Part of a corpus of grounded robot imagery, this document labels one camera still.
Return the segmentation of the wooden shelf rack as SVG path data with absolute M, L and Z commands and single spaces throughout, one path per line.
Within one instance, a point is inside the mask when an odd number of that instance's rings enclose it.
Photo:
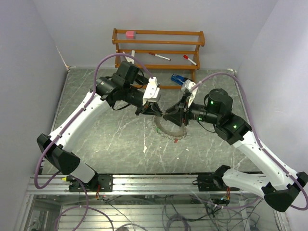
M 190 79 L 196 80 L 195 72 L 200 69 L 200 48 L 205 45 L 205 35 L 200 31 L 133 30 L 135 39 L 126 39 L 129 29 L 113 29 L 112 43 L 117 53 L 128 53 L 142 59 L 151 70 L 187 71 Z M 154 52 L 168 57 L 171 61 L 149 54 Z M 187 55 L 197 66 L 186 60 Z

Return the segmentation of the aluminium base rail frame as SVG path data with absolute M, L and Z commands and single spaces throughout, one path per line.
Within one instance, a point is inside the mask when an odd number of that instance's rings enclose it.
M 43 189 L 37 189 L 34 178 L 31 177 L 26 192 L 36 195 L 74 195 L 83 190 L 75 182 L 63 180 L 62 175 L 56 176 Z M 227 187 L 218 188 L 213 183 L 198 183 L 197 175 L 111 175 L 107 186 L 102 186 L 102 195 L 150 195 L 150 194 L 203 194 L 206 192 L 225 193 Z M 233 171 L 227 186 L 231 192 L 245 192 L 261 195 L 262 186 L 266 186 L 268 179 L 261 174 L 244 174 Z

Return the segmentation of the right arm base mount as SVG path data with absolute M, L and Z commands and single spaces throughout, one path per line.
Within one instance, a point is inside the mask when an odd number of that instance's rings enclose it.
M 192 185 L 197 186 L 200 192 L 214 192 L 227 190 L 227 185 L 224 183 L 222 177 L 231 167 L 221 165 L 214 172 L 197 173 L 197 178 L 192 181 Z

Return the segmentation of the round metal keyring disc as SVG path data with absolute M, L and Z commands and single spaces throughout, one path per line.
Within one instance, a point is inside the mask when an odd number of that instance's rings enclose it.
M 167 129 L 163 127 L 162 120 L 164 119 L 159 116 L 152 117 L 152 126 L 155 131 L 156 131 L 156 128 L 159 128 L 159 133 L 158 133 L 159 135 L 169 140 L 175 140 L 175 139 L 182 140 L 183 138 L 186 137 L 187 129 L 185 126 L 181 126 L 181 127 L 177 126 L 178 130 L 173 131 L 172 128 Z

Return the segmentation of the red capped white marker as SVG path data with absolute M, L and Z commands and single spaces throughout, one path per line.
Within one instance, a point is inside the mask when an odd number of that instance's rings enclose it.
M 197 66 L 197 63 L 195 61 L 193 61 L 191 58 L 189 58 L 187 55 L 183 56 L 186 60 L 188 60 L 189 62 L 191 62 L 193 65 Z

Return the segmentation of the blue stapler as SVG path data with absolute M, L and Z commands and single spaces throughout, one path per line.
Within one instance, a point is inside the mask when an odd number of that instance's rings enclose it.
M 182 77 L 180 75 L 177 74 L 172 74 L 171 78 L 170 78 L 173 82 L 179 84 L 179 85 L 183 85 L 185 81 L 189 80 L 189 78 L 186 77 Z

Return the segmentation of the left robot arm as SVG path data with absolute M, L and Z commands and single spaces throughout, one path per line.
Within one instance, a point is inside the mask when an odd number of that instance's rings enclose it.
M 161 116 L 159 99 L 157 79 L 146 79 L 137 66 L 123 61 L 111 77 L 97 79 L 93 89 L 66 121 L 50 135 L 41 134 L 37 143 L 44 158 L 56 169 L 80 179 L 85 190 L 93 191 L 98 186 L 96 172 L 72 152 L 82 133 L 117 101 L 135 106 L 137 115 Z

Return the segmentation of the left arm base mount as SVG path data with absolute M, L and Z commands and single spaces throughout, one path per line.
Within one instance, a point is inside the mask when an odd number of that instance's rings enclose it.
M 94 177 L 88 182 L 83 183 L 87 192 L 111 192 L 113 190 L 113 176 L 109 174 L 95 174 Z M 82 192 L 83 188 L 76 178 L 66 176 L 66 182 L 69 182 L 70 192 Z

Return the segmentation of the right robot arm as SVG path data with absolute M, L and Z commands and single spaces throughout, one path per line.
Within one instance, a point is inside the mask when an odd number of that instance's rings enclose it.
M 252 127 L 232 112 L 233 99 L 225 90 L 211 90 L 203 105 L 190 102 L 191 99 L 192 94 L 185 91 L 181 100 L 167 110 L 164 120 L 179 127 L 185 127 L 191 120 L 213 125 L 222 140 L 240 150 L 264 175 L 258 177 L 222 165 L 211 174 L 213 187 L 219 191 L 226 187 L 248 191 L 279 212 L 291 207 L 308 182 L 307 173 L 291 169 L 259 144 Z

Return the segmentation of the red white marker pen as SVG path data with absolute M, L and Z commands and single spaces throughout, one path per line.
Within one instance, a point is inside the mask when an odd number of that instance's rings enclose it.
M 152 56 L 155 56 L 155 57 L 161 58 L 161 59 L 165 59 L 165 60 L 171 61 L 171 59 L 170 59 L 170 58 L 165 57 L 165 56 L 162 56 L 162 55 L 159 55 L 159 54 L 154 53 L 154 52 L 149 52 L 149 54 L 150 54 L 150 55 L 152 55 Z

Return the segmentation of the pink eraser block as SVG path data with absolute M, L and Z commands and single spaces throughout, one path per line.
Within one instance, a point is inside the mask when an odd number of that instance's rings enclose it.
M 136 31 L 129 30 L 125 32 L 126 39 L 135 39 Z

